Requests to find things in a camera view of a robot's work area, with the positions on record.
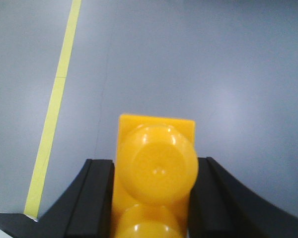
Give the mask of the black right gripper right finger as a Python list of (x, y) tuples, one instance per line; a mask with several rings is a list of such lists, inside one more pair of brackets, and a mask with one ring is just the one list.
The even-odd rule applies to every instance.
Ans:
[(298, 218), (243, 185), (212, 157), (199, 158), (191, 191), (191, 238), (298, 238)]

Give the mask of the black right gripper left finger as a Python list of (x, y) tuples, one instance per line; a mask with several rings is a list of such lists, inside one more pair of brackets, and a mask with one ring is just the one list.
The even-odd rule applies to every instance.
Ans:
[(113, 180), (111, 160), (86, 160), (38, 220), (21, 213), (0, 213), (0, 238), (108, 238)]

